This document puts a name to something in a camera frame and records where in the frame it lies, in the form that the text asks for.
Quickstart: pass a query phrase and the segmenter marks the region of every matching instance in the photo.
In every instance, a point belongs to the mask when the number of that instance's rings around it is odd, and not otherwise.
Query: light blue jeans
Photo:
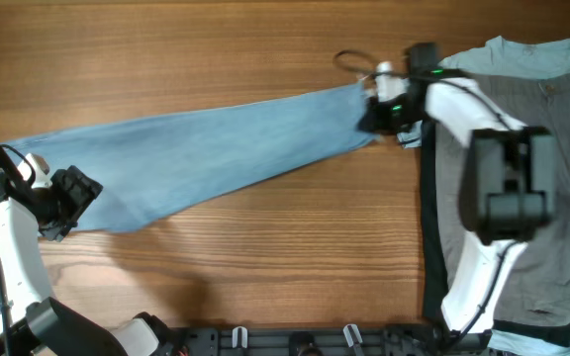
[[[78,230],[134,231],[205,200],[349,152],[372,134],[359,85],[8,142],[104,186]]]

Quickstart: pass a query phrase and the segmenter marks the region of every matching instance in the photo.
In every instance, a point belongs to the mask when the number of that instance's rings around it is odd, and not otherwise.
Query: black cable
[[[32,164],[30,164],[30,162],[28,161],[28,159],[26,159],[26,157],[21,154],[21,152],[19,152],[15,147],[9,145],[9,144],[2,144],[1,145],[3,148],[9,149],[11,151],[13,151],[13,153],[15,153],[16,155],[18,155],[19,157],[21,157],[21,159],[24,160],[24,162],[26,164],[28,164],[28,167],[30,167],[30,178],[28,178],[28,180],[26,181],[26,183],[28,183],[28,185],[30,187],[32,187],[33,184],[35,184],[35,180],[37,179],[37,172],[35,172],[35,168],[33,168]]]
[[[360,67],[345,64],[344,62],[339,60],[342,56],[344,56],[346,54],[354,55],[356,57],[363,58],[364,60],[366,60],[367,62],[369,62],[371,64],[371,66],[373,67],[373,70],[364,70],[363,71]],[[380,60],[377,59],[376,57],[374,57],[372,54],[367,53],[367,52],[362,51],[362,50],[358,50],[358,49],[341,50],[333,56],[333,65],[335,65],[336,67],[343,69],[343,70],[346,70],[346,71],[353,72],[353,73],[365,74],[367,76],[375,73],[375,68],[377,68],[377,64],[379,64],[379,63],[380,63]]]
[[[503,269],[503,264],[505,263],[505,257],[507,256],[507,253],[509,252],[510,248],[514,247],[519,243],[520,242],[518,241],[510,243],[507,246],[505,246],[505,249],[503,250],[502,253],[499,253],[499,265],[496,267],[496,273],[494,274],[494,278],[492,279],[492,284],[490,285],[490,289],[487,292],[487,296],[485,296],[485,300],[483,300],[483,303],[479,306],[479,310],[476,311],[476,314],[474,314],[474,317],[472,318],[472,320],[470,320],[470,323],[467,324],[467,326],[463,329],[463,331],[461,331],[461,333],[459,333],[459,335],[455,337],[454,340],[452,340],[448,345],[443,347],[442,350],[443,352],[449,351],[452,348],[454,348],[454,346],[456,346],[465,337],[465,335],[467,335],[468,332],[470,332],[470,330],[472,329],[476,321],[478,321],[478,319],[481,317],[481,315],[485,313],[485,308],[490,303],[490,299],[492,299],[492,294],[496,289],[496,284],[498,283],[499,276],[501,275],[501,270]]]
[[[1,312],[1,323],[3,326],[4,334],[4,352],[7,356],[12,355],[12,341],[10,335],[10,306],[8,306],[8,297],[6,295],[6,286],[4,284],[4,274],[1,266],[0,258],[0,312]]]
[[[392,77],[408,78],[408,79],[413,79],[413,80],[425,81],[428,83],[442,83],[442,84],[446,84],[446,85],[455,87],[457,89],[460,89],[460,90],[466,92],[467,94],[472,96],[474,99],[478,100],[496,118],[496,121],[499,122],[499,124],[503,125],[503,127],[505,127],[508,131],[512,130],[512,128],[505,122],[505,120],[503,120],[503,116],[500,113],[498,113],[487,101],[485,101],[485,99],[481,98],[478,94],[474,93],[473,91],[471,91],[470,89],[468,89],[462,85],[459,85],[459,84],[456,84],[456,83],[453,83],[453,82],[450,82],[447,80],[443,80],[440,78],[435,78],[435,77],[415,75],[415,74],[404,74],[404,73],[399,73],[399,72],[395,72],[395,71],[378,72],[375,69],[366,69],[366,68],[362,68],[362,67],[358,67],[358,66],[354,66],[354,65],[345,64],[344,62],[342,62],[340,60],[340,58],[346,54],[364,57],[369,61],[376,60],[374,56],[372,56],[366,52],[356,50],[356,49],[346,49],[346,50],[341,50],[340,52],[336,53],[333,56],[333,64],[340,69],[343,69],[343,70],[346,70],[346,71],[349,71],[352,73],[362,74],[365,76],[376,77],[376,76],[380,76],[380,75],[389,75]]]

